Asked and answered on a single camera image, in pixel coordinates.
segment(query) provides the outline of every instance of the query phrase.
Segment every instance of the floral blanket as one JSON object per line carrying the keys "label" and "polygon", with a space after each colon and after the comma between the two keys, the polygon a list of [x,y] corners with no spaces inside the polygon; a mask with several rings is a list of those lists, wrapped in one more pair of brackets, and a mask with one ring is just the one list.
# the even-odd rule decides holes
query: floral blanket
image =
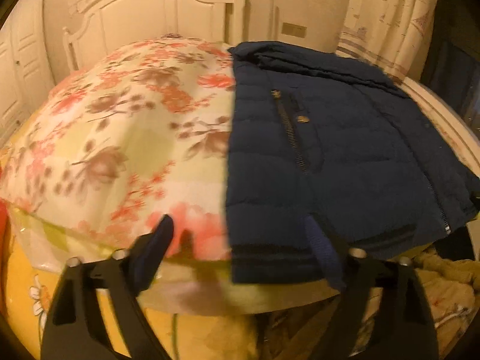
{"label": "floral blanket", "polygon": [[0,179],[12,222],[39,229],[22,236],[24,247],[44,261],[96,260],[170,214],[167,256],[226,259],[234,88],[223,45],[177,35],[69,76],[9,147]]}

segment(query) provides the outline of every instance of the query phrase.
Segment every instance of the wooden headboard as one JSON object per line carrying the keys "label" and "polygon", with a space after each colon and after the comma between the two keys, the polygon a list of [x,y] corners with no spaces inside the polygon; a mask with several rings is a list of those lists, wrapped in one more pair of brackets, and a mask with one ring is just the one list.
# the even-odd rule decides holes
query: wooden headboard
{"label": "wooden headboard", "polygon": [[[233,4],[231,25],[227,4]],[[243,40],[244,8],[245,0],[91,0],[80,30],[63,29],[68,66],[71,72],[90,67],[123,45],[166,33],[236,45]]]}

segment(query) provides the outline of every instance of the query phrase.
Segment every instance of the navy blue jacket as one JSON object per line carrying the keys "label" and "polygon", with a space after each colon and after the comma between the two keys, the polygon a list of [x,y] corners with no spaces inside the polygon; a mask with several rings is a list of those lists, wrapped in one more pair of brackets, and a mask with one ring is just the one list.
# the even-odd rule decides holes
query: navy blue jacket
{"label": "navy blue jacket", "polygon": [[234,282],[322,278],[305,234],[309,212],[384,259],[476,215],[471,195],[480,180],[380,69],[280,42],[230,52],[237,87],[226,221]]}

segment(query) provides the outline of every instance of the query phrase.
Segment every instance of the white flower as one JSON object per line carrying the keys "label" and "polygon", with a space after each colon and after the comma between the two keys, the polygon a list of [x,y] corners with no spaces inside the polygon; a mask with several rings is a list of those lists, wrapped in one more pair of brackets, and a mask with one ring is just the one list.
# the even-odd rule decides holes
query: white flower
{"label": "white flower", "polygon": [[36,302],[33,304],[33,315],[38,316],[39,333],[45,329],[47,321],[47,313],[50,308],[50,295],[46,286],[40,284],[38,275],[35,277],[35,285],[30,287],[30,297]]}

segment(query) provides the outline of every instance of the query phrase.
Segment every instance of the white wardrobe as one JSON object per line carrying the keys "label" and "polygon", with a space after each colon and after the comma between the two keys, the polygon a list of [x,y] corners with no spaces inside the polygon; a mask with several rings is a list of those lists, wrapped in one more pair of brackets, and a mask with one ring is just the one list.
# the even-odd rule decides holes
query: white wardrobe
{"label": "white wardrobe", "polygon": [[0,30],[0,146],[54,86],[43,31],[43,0],[19,0]]}

